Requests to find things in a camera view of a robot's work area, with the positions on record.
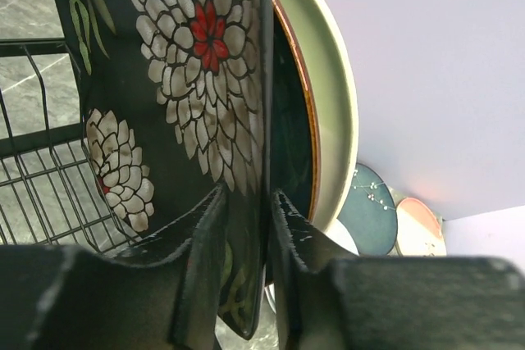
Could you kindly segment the white round plate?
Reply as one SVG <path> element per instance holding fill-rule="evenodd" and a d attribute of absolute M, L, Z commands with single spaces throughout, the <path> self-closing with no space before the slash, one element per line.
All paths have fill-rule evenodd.
<path fill-rule="evenodd" d="M 354 255 L 359 255 L 357 246 L 349 233 L 346 227 L 338 220 L 334 220 L 328 227 L 325 235 L 331 239 L 333 242 L 337 243 L 339 246 L 345 250 L 353 253 Z M 265 294 L 272 309 L 273 313 L 276 314 L 276 296 L 275 296 L 275 285 L 269 284 L 265 288 Z"/>

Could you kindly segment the black square floral plate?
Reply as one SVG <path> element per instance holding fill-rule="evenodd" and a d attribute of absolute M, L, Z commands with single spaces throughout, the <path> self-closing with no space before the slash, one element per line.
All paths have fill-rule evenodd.
<path fill-rule="evenodd" d="M 55 0 L 89 159 L 113 214 L 147 236 L 226 200 L 217 314 L 253 337 L 264 285 L 271 0 Z"/>

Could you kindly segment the teal glazed plate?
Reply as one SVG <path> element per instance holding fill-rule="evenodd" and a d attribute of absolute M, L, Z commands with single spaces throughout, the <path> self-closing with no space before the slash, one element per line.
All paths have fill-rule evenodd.
<path fill-rule="evenodd" d="M 395 246 L 398 219 L 395 203 L 383 179 L 358 163 L 339 221 L 349 231 L 361 255 L 385 256 Z"/>

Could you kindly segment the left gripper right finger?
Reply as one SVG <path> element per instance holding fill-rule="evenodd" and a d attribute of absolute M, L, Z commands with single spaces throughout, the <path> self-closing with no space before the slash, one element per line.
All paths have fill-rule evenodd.
<path fill-rule="evenodd" d="M 283 349 L 521 349 L 524 278 L 495 257 L 361 257 L 272 195 Z"/>

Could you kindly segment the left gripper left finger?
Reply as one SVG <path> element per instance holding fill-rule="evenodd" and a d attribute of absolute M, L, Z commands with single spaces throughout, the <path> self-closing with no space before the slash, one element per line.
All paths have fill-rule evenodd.
<path fill-rule="evenodd" d="M 78 245 L 1 248 L 4 349 L 217 349 L 227 194 L 106 257 Z"/>

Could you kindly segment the pink and cream plate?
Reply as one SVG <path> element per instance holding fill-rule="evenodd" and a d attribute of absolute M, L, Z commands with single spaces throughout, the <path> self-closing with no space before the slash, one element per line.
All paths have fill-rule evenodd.
<path fill-rule="evenodd" d="M 423 202 L 404 198 L 398 203 L 396 214 L 396 247 L 400 255 L 440 257 L 447 254 L 441 225 Z"/>

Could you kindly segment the brown rimmed dark plate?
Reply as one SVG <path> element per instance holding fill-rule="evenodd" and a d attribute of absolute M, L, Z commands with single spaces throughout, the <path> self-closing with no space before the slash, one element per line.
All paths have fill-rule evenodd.
<path fill-rule="evenodd" d="M 307 220 L 317 205 L 321 153 L 313 86 L 291 20 L 272 0 L 273 84 L 271 180 Z"/>

